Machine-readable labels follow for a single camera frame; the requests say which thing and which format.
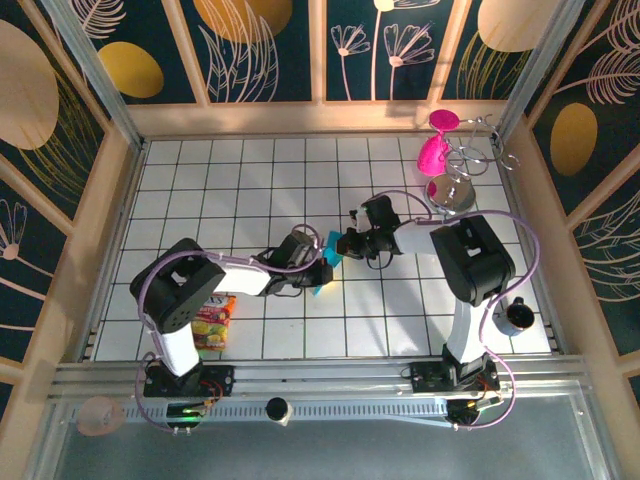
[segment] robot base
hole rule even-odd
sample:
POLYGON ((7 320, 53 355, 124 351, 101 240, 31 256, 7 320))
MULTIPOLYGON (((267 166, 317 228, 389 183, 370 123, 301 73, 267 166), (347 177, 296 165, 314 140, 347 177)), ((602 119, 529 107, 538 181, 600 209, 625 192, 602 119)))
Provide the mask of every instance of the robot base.
POLYGON ((500 390, 496 365, 487 354, 461 365, 445 345, 441 362, 414 362, 409 370, 413 393, 500 390))
POLYGON ((147 398, 211 397, 209 386, 222 387, 222 396, 228 397, 233 390, 234 367, 230 365, 203 365, 198 363, 181 377, 173 375, 163 364, 147 368, 144 396, 147 398))

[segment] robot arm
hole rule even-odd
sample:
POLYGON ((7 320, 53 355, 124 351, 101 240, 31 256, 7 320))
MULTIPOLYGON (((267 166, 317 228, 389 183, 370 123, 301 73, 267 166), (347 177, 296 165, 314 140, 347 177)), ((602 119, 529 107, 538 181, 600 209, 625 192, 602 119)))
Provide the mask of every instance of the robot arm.
MULTIPOLYGON (((202 251, 192 239, 176 243, 134 278, 131 294, 140 296, 142 285, 161 261, 179 252, 202 251)), ((205 256, 183 256, 164 266, 153 278, 144 299, 144 311, 155 324, 154 343, 162 363, 176 382, 187 381, 189 373, 200 363, 191 321, 212 292, 244 293, 253 296, 277 294, 285 285, 294 288, 325 285, 333 280, 330 265, 319 259, 302 272, 270 273, 258 265, 294 269, 309 263, 315 251, 313 239, 293 231, 277 248, 267 249, 255 257, 255 265, 221 260, 214 263, 205 256)))
POLYGON ((374 197, 350 214, 355 227, 338 241, 339 254, 372 260, 383 251, 437 255, 456 297, 443 361, 452 387, 475 378, 490 361, 478 336, 482 316, 490 299, 515 276, 513 260, 484 217, 463 218, 451 226, 420 220, 401 223, 386 196, 374 197))

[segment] dark cup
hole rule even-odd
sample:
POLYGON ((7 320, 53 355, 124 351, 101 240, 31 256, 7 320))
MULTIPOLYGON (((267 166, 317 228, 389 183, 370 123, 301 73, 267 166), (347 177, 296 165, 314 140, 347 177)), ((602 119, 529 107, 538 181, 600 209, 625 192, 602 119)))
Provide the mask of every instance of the dark cup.
POLYGON ((516 297, 506 310, 493 317, 498 330, 508 337, 515 337, 531 328, 534 320, 533 311, 524 304, 522 297, 516 297))

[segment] glass panel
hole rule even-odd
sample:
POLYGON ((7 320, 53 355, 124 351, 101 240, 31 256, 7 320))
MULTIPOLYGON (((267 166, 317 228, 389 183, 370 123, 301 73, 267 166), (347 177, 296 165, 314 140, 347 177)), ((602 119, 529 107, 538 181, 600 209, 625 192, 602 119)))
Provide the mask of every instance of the glass panel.
POLYGON ((173 438, 140 423, 69 428, 56 479, 593 478, 569 396, 523 398, 473 433, 394 421, 207 424, 173 438))

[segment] snack bag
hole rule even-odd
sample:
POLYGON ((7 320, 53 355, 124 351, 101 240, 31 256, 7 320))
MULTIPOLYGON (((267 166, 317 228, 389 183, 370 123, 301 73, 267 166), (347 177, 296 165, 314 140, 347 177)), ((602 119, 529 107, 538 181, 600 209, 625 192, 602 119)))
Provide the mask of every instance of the snack bag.
POLYGON ((209 297, 191 322, 191 331, 198 350, 224 350, 235 305, 236 297, 232 295, 209 297))

